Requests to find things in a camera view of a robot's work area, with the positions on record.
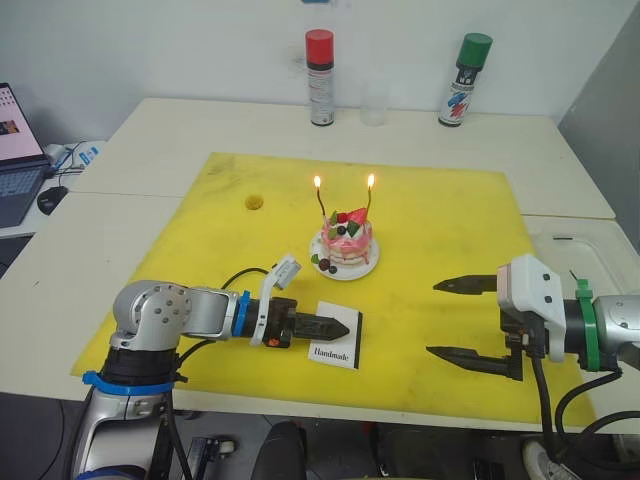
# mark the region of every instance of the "cake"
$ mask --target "cake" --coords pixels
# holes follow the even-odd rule
[[[329,273],[335,273],[340,265],[368,264],[372,240],[373,228],[367,220],[366,208],[333,212],[325,218],[320,232],[324,255],[314,255],[311,260]]]

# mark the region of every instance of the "card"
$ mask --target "card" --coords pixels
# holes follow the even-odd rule
[[[349,329],[349,333],[330,342],[312,340],[309,345],[309,360],[336,367],[357,369],[360,358],[362,312],[333,303],[318,302],[316,315],[335,318]]]

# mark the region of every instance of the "candle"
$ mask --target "candle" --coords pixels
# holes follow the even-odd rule
[[[369,203],[367,203],[367,213],[369,213],[369,207],[371,206],[371,187],[373,187],[373,184],[376,182],[376,177],[373,175],[373,173],[369,174],[369,177],[367,178],[367,194],[369,195]]]
[[[313,184],[316,186],[316,195],[318,197],[318,202],[320,203],[320,208],[322,208],[322,216],[326,218],[327,214],[324,211],[324,205],[322,204],[322,200],[320,200],[320,184],[321,183],[322,182],[318,175],[313,177]]]

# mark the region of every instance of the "yellow mat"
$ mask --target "yellow mat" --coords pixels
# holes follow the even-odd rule
[[[361,280],[327,279],[308,255],[321,226],[312,178],[322,176],[330,214],[366,205],[370,172],[377,178],[369,219],[380,261]],[[249,195],[262,196],[262,208],[247,210]],[[243,268],[269,268],[290,252],[303,269],[280,296],[297,299],[301,312],[314,313],[324,300],[364,314],[359,370],[307,360],[307,340],[294,339],[292,348],[280,350],[231,339],[193,355],[181,370],[189,383],[179,388],[538,423],[529,362],[521,383],[468,372],[425,351],[425,345],[453,345],[506,354],[495,294],[453,295],[431,287],[458,275],[494,273],[532,251],[501,173],[213,154],[131,280],[219,287]],[[255,298],[260,280],[249,274],[232,288],[248,289]],[[107,315],[74,374],[101,367],[114,326]],[[182,339],[180,350],[193,343]],[[571,356],[562,365],[545,362],[545,371],[554,405],[581,383]],[[589,401],[574,403],[567,423],[590,423]]]

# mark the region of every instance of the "laptop screen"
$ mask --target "laptop screen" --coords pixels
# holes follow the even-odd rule
[[[0,86],[0,163],[42,155],[42,149],[9,87]]]

